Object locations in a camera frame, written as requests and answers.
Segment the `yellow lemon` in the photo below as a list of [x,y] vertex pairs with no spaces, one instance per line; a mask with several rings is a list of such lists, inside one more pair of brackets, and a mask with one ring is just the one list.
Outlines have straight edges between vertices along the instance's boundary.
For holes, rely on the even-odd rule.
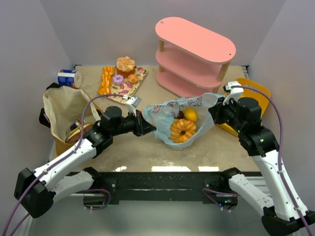
[[191,107],[188,107],[184,110],[184,118],[186,120],[192,121],[192,122],[197,122],[198,121],[198,114],[196,110],[194,110]]

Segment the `blue printed plastic bag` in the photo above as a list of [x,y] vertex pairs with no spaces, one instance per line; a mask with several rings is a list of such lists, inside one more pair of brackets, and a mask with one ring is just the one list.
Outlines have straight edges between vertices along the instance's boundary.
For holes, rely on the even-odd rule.
[[[207,92],[197,97],[183,97],[158,105],[149,105],[144,110],[144,116],[147,121],[156,126],[154,135],[157,139],[162,140],[174,150],[182,150],[191,146],[196,139],[214,126],[208,109],[216,105],[221,97],[223,96],[220,94]],[[197,113],[196,133],[183,143],[175,143],[171,140],[171,125],[174,123],[175,117],[187,108],[193,108]]]

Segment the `dark red fruit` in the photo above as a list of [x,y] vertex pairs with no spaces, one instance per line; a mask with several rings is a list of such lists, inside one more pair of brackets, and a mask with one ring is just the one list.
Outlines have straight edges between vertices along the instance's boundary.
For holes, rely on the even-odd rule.
[[176,119],[184,119],[184,113],[182,111],[179,111],[178,116],[176,117]]

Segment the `glazed cruller donut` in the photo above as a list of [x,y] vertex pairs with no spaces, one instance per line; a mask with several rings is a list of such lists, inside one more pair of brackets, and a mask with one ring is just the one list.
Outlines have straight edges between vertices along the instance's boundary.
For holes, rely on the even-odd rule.
[[184,143],[196,133],[196,124],[186,119],[175,119],[170,131],[170,140],[174,143]]

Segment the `small round bun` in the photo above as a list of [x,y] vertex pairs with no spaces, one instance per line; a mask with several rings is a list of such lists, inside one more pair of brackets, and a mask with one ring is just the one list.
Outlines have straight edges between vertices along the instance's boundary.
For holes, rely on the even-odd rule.
[[136,84],[138,83],[138,76],[136,74],[130,74],[128,75],[127,80],[130,84]]

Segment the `silver drink can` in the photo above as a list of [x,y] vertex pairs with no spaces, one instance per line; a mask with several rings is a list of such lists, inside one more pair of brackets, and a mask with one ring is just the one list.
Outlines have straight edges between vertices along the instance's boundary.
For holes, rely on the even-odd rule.
[[82,124],[82,120],[81,119],[77,119],[73,124],[70,125],[69,129],[70,131],[76,129],[77,127],[81,126]]

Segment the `brown paper tote bag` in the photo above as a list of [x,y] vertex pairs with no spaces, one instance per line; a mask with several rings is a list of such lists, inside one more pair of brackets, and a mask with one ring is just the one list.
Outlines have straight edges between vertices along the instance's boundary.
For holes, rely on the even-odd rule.
[[67,131],[71,124],[82,117],[91,98],[81,89],[52,83],[43,93],[42,99],[44,107],[40,111],[39,122],[50,128],[56,143],[56,153],[61,155],[74,145],[65,142]]

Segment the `brown chips bag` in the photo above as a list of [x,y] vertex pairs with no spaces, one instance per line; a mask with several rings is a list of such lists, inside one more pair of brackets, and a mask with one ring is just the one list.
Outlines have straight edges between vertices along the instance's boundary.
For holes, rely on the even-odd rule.
[[[85,135],[92,127],[93,127],[93,124],[84,124],[83,135]],[[82,126],[78,126],[75,129],[71,130],[70,133],[67,135],[65,142],[67,144],[77,142],[81,137],[81,130],[82,130]]]

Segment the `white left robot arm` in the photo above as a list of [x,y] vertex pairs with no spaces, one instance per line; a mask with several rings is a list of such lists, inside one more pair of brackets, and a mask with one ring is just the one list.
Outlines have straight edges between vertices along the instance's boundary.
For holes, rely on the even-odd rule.
[[34,171],[23,169],[17,177],[14,197],[33,218],[45,214],[58,200],[75,192],[89,189],[96,172],[82,171],[69,177],[68,173],[87,160],[100,155],[113,143],[114,136],[133,133],[141,137],[156,130],[145,120],[141,111],[122,116],[117,106],[108,107],[92,128],[73,147],[50,163]]

